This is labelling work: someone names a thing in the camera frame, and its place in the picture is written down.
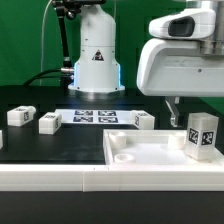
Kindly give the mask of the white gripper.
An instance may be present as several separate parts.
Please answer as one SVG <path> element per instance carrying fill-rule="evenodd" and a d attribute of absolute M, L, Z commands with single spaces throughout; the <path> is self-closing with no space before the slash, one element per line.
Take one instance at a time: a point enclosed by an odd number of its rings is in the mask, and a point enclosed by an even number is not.
<path fill-rule="evenodd" d="M 146 96 L 168 96 L 170 123 L 178 127 L 179 97 L 224 97 L 224 56 L 201 55 L 197 41 L 153 38 L 142 49 L 136 84 Z"/>

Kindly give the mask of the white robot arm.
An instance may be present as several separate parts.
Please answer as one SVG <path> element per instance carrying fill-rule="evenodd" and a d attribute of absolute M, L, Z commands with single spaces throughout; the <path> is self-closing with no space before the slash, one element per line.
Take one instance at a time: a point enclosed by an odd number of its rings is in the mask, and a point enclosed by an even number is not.
<path fill-rule="evenodd" d="M 185 0 L 186 8 L 149 23 L 136 84 L 146 96 L 163 96 L 171 125 L 181 124 L 181 97 L 224 97 L 224 0 Z M 99 5 L 81 13 L 81 50 L 69 89 L 89 99 L 122 91 L 115 60 L 115 21 Z"/>

